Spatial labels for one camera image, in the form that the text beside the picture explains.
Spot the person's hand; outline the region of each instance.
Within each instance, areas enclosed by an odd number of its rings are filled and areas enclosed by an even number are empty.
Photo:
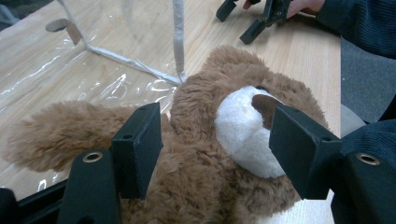
[[[324,1],[325,0],[291,0],[287,18],[294,16],[299,11],[316,15],[323,7]],[[249,9],[251,6],[250,0],[247,0],[244,4],[244,9]]]

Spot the wooden table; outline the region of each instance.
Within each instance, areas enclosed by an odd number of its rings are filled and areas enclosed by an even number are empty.
[[[73,12],[92,45],[175,73],[172,1],[74,2],[78,4]],[[264,30],[246,46],[239,36],[261,15],[264,2],[249,11],[242,9],[241,1],[237,2],[226,22],[219,22],[215,16],[221,3],[222,0],[185,2],[187,75],[199,71],[208,53],[219,45],[256,52],[271,70],[301,80],[311,88],[331,131],[339,135],[339,36],[300,15]],[[79,99],[115,106],[156,101],[161,102],[162,112],[169,110],[176,86],[88,52],[82,43],[74,46],[65,31],[46,31],[48,23],[60,18],[67,18],[64,9],[52,2],[0,33],[0,149],[7,147],[7,130],[14,122],[54,102]],[[63,178],[65,174],[37,174],[0,161],[0,187],[14,189],[18,199]],[[285,220],[332,223],[329,200],[301,202],[287,213],[262,222]]]

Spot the sleeve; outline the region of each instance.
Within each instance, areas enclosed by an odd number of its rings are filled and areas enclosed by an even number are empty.
[[[396,0],[326,0],[316,20],[356,46],[396,59]]]

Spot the clear plastic sheet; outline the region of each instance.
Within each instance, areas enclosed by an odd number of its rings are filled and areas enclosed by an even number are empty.
[[[158,36],[158,42],[145,43],[145,35],[152,35],[148,30],[154,27],[148,27],[147,23],[139,21],[134,17],[134,13],[129,18],[123,17],[125,10],[132,10],[132,7],[136,5],[135,1],[73,2],[79,4],[79,7],[75,6],[76,10],[94,11],[94,13],[82,14],[96,17],[79,18],[82,21],[86,20],[87,23],[83,24],[88,29],[87,34],[93,46],[108,48],[125,57],[145,61],[166,73],[176,73],[173,49],[164,49],[165,46],[172,47],[172,44],[165,42],[172,43],[173,41],[173,23],[170,17],[170,23],[167,24],[162,13],[172,16],[171,9],[157,13],[155,7],[152,9],[154,11],[150,9],[153,19],[161,18],[156,29],[159,29],[157,32],[163,35]],[[109,11],[106,10],[108,7],[106,4],[112,5]],[[99,24],[96,21],[104,21],[104,23]],[[127,24],[138,25],[127,28]],[[2,49],[1,54],[10,57],[12,63],[7,64],[7,61],[3,61],[5,57],[1,58],[3,65],[2,76],[0,76],[0,148],[7,147],[7,129],[11,125],[51,103],[81,100],[95,105],[140,106],[160,102],[162,113],[168,111],[173,93],[177,88],[175,84],[90,52],[85,49],[83,43],[75,46],[67,32],[49,33],[45,31],[45,25],[46,23],[42,24],[40,30],[32,31],[28,26],[21,27],[21,29],[26,29],[24,32],[32,35],[29,38],[29,41],[33,43],[32,49],[20,49],[20,51],[16,47]],[[18,30],[20,26],[22,24],[18,24],[14,29]],[[118,33],[121,30],[126,32],[121,35]],[[145,59],[142,55],[147,55],[143,54],[147,50],[152,50],[152,54]],[[156,50],[169,50],[169,58],[155,57]],[[14,57],[20,58],[21,54],[29,55],[27,57],[29,60],[14,59]],[[18,199],[45,189],[65,178],[67,178],[65,173],[48,171],[39,174],[19,169],[5,161],[0,162],[0,187],[13,189]]]

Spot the black object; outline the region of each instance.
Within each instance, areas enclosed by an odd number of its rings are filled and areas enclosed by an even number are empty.
[[[139,107],[110,150],[75,158],[67,180],[19,202],[11,190],[0,189],[0,223],[120,223],[119,194],[146,198],[162,147],[160,105]]]
[[[216,16],[220,21],[225,21],[236,7],[237,0],[226,0],[218,9]],[[257,4],[260,0],[250,1],[252,5]],[[272,24],[286,20],[290,0],[267,0],[264,12],[260,20],[255,20],[250,27],[240,36],[245,44],[252,43],[266,27]]]
[[[279,105],[270,148],[302,199],[334,192],[336,224],[396,223],[395,170],[361,152],[340,153],[342,141],[303,112]]]

